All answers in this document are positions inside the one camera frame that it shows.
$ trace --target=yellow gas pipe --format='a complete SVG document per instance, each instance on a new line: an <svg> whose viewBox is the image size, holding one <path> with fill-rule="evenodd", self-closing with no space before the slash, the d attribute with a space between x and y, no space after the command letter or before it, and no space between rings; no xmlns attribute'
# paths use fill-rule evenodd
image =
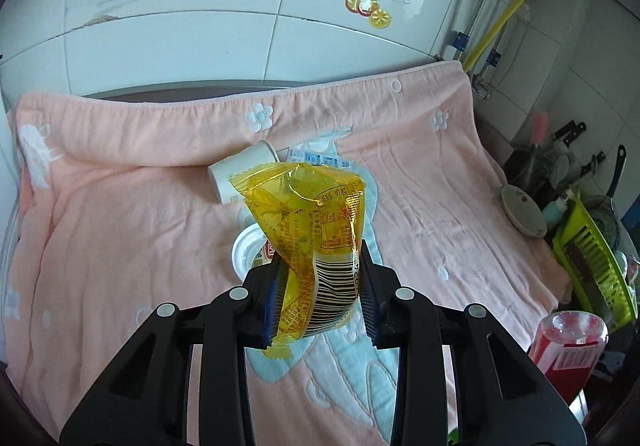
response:
<svg viewBox="0 0 640 446"><path fill-rule="evenodd" d="M485 34L484 38L482 38L482 41L480 42L480 44L476 48L474 48L466 58L465 63L462 66L462 68L466 73L469 73L473 69L474 65L479 60L480 56L482 56L482 53L486 50L486 48L491 44L494 38L498 35L498 33L500 32L500 29L502 29L505 23L509 21L509 18L511 18L511 16L513 16L516 13L516 11L520 8L520 6L524 2L525 0L513 0L511 4L507 7L507 10L505 10L502 13L502 16L500 16L498 21L494 23L494 26L492 26L491 29L487 32L487 34Z"/></svg>

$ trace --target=frying pan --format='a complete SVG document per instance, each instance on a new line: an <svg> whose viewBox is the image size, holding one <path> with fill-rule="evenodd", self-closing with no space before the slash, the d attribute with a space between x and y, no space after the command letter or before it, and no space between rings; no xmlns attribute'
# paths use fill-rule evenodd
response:
<svg viewBox="0 0 640 446"><path fill-rule="evenodd" d="M613 202L613 196L616 194L620 177L625 169L626 164L626 148L624 145L618 147L618 157L616 158L616 169L613 172L611 185L605 196L596 196L586 199L584 207L589 212L593 222L598 226L605 241L611 248L611 252L616 252L620 245L620 219L616 212L616 204Z"/></svg>

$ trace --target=red bottle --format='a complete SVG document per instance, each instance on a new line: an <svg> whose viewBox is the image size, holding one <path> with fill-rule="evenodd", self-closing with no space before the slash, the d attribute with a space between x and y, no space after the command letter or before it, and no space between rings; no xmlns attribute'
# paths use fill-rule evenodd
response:
<svg viewBox="0 0 640 446"><path fill-rule="evenodd" d="M605 322L595 314L557 312L540 321L529 357L571 404L587 384L608 339Z"/></svg>

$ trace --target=plastic bottle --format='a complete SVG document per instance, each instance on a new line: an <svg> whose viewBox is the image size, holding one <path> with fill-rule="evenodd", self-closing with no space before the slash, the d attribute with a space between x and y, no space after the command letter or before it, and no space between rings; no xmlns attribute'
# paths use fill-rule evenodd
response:
<svg viewBox="0 0 640 446"><path fill-rule="evenodd" d="M575 194L572 190L566 190L556 200L549 202L545 209L542 210L542 216L546 222L547 230L551 231L560 222L562 217L569 209L569 202L575 198Z"/></svg>
<svg viewBox="0 0 640 446"><path fill-rule="evenodd" d="M607 326L595 314L558 312L540 321L529 357L564 402L571 404L587 384L608 340Z"/></svg>

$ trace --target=white paper cup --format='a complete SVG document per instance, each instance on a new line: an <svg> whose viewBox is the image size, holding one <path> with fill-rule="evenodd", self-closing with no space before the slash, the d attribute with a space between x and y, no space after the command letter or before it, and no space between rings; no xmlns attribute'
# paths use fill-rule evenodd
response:
<svg viewBox="0 0 640 446"><path fill-rule="evenodd" d="M209 178L220 203L228 204L242 199L242 195L229 182L229 177L270 162L279 162L278 155L271 144L260 141L209 166Z"/></svg>

